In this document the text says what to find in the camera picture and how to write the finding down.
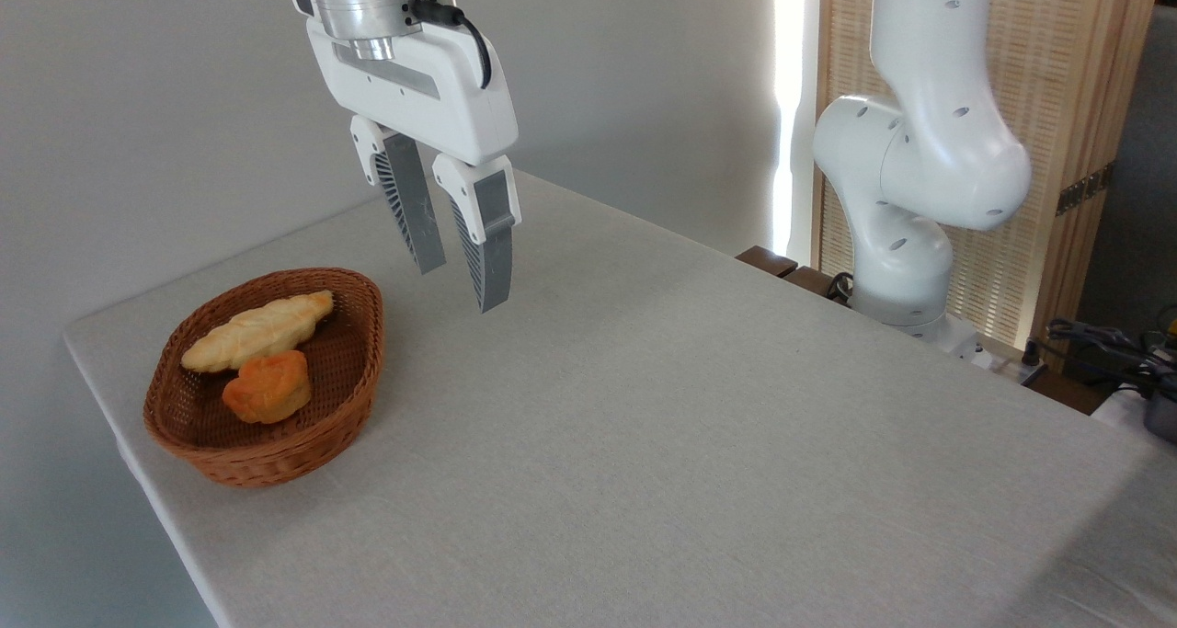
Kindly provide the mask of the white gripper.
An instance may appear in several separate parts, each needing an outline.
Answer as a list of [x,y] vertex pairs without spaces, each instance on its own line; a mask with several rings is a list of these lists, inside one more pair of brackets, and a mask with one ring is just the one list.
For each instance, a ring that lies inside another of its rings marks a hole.
[[328,36],[315,4],[306,4],[306,29],[331,95],[355,113],[350,134],[365,178],[383,191],[420,273],[446,258],[415,141],[443,152],[433,175],[450,198],[476,303],[487,313],[508,300],[512,231],[521,222],[513,166],[500,158],[519,138],[514,105],[496,47],[460,8],[408,4],[408,12],[425,20],[391,38],[387,60],[364,59]]

